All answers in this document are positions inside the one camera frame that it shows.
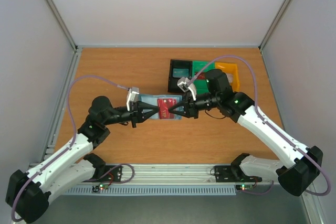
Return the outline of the teal blue card holder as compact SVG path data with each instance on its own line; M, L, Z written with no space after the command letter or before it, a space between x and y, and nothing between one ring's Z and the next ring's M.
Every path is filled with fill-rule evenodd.
M182 101L181 95L150 95L140 94L139 100L159 107L159 111L150 117L153 120L181 120L180 115L172 114L169 108Z

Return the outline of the pink red credit card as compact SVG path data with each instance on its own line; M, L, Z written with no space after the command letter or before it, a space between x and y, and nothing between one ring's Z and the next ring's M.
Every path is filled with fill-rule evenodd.
M176 98L158 98L157 105L159 107L160 120L174 120L169 118L169 107L176 101Z

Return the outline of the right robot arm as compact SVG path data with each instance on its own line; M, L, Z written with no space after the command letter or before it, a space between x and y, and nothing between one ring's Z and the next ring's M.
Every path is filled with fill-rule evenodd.
M300 196L320 174L322 150L317 146L307 147L277 126L247 94L233 91L221 70L206 72L205 80L208 92L197 94L191 81L181 77L177 85L185 95L169 112L196 119L202 110L219 109L225 118L252 132L277 156L277 160L271 160L242 153L231 162L233 177L269 179L291 195Z

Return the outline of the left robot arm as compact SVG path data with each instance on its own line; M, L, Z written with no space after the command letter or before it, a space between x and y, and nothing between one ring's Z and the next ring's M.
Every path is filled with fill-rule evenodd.
M92 151L110 134L107 125L136 127L158 111L158 106L142 101L114 108L107 97L96 97L84 124L69 142L37 166L10 176L5 201L12 209L12 220L32 223L72 186L102 180L108 174L106 163Z

